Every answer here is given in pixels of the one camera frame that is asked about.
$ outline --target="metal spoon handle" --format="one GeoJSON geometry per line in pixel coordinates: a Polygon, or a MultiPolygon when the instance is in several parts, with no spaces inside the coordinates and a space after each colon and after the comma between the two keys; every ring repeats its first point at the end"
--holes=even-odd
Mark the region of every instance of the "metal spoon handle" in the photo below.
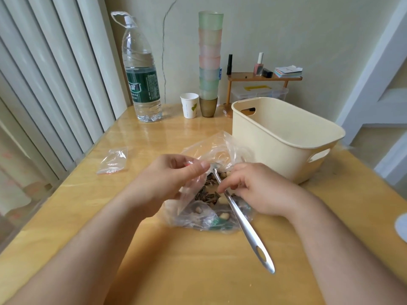
{"type": "MultiPolygon", "coordinates": [[[[216,168],[213,169],[213,175],[215,176],[216,181],[218,181],[218,183],[220,184],[221,178],[219,177],[219,174],[218,174],[218,171],[216,170],[216,168]]],[[[269,253],[267,252],[267,249],[263,245],[263,242],[260,240],[256,231],[254,231],[253,227],[251,226],[249,221],[246,219],[246,217],[243,215],[242,211],[237,206],[235,200],[233,200],[232,196],[229,194],[229,192],[227,190],[225,190],[225,196],[226,196],[227,200],[229,201],[231,209],[233,210],[233,212],[236,216],[237,222],[239,223],[241,229],[243,230],[243,233],[245,234],[247,241],[249,241],[249,244],[252,247],[257,258],[260,260],[262,265],[270,273],[274,274],[275,268],[274,268],[273,261],[269,255],[269,253]],[[263,251],[263,255],[266,258],[266,261],[260,255],[259,250],[263,251]]]]}

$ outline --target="green label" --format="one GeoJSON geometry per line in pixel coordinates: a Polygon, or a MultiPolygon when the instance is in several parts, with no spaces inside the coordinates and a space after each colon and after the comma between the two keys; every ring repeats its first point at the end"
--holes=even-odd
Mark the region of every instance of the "green label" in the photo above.
{"type": "Polygon", "coordinates": [[[160,99],[160,90],[158,89],[157,72],[155,69],[148,72],[128,69],[126,75],[133,102],[149,103],[160,99]]]}

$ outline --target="forearm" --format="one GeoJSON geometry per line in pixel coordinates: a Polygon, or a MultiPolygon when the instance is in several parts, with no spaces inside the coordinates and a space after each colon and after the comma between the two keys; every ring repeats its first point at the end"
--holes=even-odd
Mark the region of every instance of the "forearm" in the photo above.
{"type": "Polygon", "coordinates": [[[328,305],[407,304],[407,289],[319,199],[291,220],[328,305]]]}
{"type": "Polygon", "coordinates": [[[113,199],[7,304],[103,304],[143,219],[137,213],[113,199]]]}

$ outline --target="bottle handle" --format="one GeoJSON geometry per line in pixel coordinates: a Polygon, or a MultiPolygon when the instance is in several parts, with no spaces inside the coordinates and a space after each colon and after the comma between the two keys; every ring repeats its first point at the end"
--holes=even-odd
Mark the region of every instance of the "bottle handle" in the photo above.
{"type": "Polygon", "coordinates": [[[122,24],[122,23],[120,23],[119,21],[117,21],[115,15],[129,16],[129,17],[132,19],[132,21],[134,22],[134,24],[136,25],[136,23],[135,23],[133,17],[132,17],[129,13],[127,13],[127,12],[111,12],[110,15],[111,15],[111,17],[113,18],[113,20],[114,20],[115,22],[117,22],[117,23],[118,23],[119,25],[121,25],[122,27],[125,27],[126,29],[129,28],[129,26],[128,26],[128,25],[125,25],[125,24],[122,24]]]}

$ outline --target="wall crack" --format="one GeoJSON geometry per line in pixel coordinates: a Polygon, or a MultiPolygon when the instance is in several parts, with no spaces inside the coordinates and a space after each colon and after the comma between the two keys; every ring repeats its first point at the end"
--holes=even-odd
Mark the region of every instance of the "wall crack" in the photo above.
{"type": "Polygon", "coordinates": [[[164,50],[165,50],[165,19],[167,18],[168,13],[170,10],[173,8],[174,4],[178,0],[175,0],[170,7],[168,8],[167,12],[164,15],[164,19],[162,20],[162,56],[161,56],[161,68],[162,68],[162,75],[164,76],[164,103],[166,103],[166,85],[167,85],[167,80],[165,79],[165,72],[164,72],[164,50]]]}

